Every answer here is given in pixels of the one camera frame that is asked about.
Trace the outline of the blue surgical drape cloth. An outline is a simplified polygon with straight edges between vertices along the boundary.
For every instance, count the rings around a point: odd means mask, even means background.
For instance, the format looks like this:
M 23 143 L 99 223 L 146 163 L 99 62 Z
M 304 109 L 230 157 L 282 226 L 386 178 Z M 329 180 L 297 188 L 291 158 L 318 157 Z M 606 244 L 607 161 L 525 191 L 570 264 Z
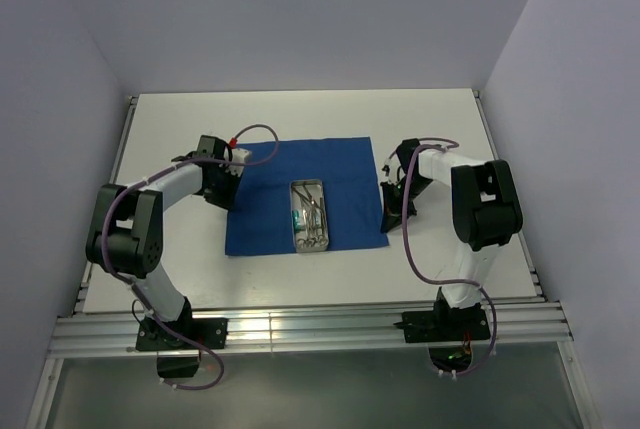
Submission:
M 282 141 L 273 159 L 244 171 L 225 254 L 382 248 L 389 242 L 381 222 L 370 138 Z

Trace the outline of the metal instrument tray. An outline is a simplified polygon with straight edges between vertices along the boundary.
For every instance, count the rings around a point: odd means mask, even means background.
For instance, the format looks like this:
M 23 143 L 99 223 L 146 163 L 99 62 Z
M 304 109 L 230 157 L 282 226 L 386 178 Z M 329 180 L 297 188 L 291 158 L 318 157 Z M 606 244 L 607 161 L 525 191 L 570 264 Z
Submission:
M 329 248 L 324 186 L 319 179 L 296 180 L 289 185 L 294 249 L 298 254 Z

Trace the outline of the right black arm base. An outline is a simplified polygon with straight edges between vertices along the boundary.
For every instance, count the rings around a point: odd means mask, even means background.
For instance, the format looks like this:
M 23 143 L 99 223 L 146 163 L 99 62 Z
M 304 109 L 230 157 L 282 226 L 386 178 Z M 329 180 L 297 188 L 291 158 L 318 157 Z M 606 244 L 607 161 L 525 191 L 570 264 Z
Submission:
M 485 341 L 491 337 L 488 319 L 480 303 L 459 309 L 444 300 L 425 311 L 405 311 L 394 323 L 406 343 L 454 343 Z

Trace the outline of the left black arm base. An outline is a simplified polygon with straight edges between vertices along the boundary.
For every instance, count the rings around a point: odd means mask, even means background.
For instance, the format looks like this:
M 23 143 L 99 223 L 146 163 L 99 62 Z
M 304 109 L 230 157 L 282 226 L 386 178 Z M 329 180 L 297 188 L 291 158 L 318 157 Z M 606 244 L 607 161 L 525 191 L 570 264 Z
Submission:
M 204 350 L 226 345 L 227 318 L 196 318 L 158 323 L 145 317 L 139 324 L 135 350 L 156 353 L 157 374 L 170 380 L 196 375 Z

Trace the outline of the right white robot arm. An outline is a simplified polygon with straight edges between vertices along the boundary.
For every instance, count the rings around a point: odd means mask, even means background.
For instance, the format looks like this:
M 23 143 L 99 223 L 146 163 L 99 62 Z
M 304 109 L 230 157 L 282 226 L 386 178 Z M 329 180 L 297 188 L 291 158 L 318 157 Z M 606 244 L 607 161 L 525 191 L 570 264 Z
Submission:
M 473 159 L 456 151 L 459 143 L 441 137 L 403 140 L 382 165 L 381 231 L 399 228 L 410 268 L 438 288 L 438 298 L 454 310 L 467 310 L 489 298 L 485 281 L 502 247 L 523 226 L 523 213 L 507 161 Z M 423 275 L 411 252 L 408 222 L 415 199 L 430 185 L 450 191 L 451 218 L 458 239 L 456 276 L 436 280 Z

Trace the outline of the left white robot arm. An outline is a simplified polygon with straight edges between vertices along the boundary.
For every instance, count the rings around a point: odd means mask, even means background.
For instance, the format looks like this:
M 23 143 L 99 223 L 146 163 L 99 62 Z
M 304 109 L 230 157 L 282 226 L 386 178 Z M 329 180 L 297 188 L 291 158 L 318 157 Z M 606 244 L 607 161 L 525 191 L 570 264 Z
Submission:
M 221 349 L 225 318 L 197 319 L 162 265 L 164 214 L 190 196 L 230 210 L 250 151 L 215 136 L 171 167 L 129 186 L 106 184 L 97 194 L 85 246 L 89 262 L 123 282 L 144 310 L 136 350 Z

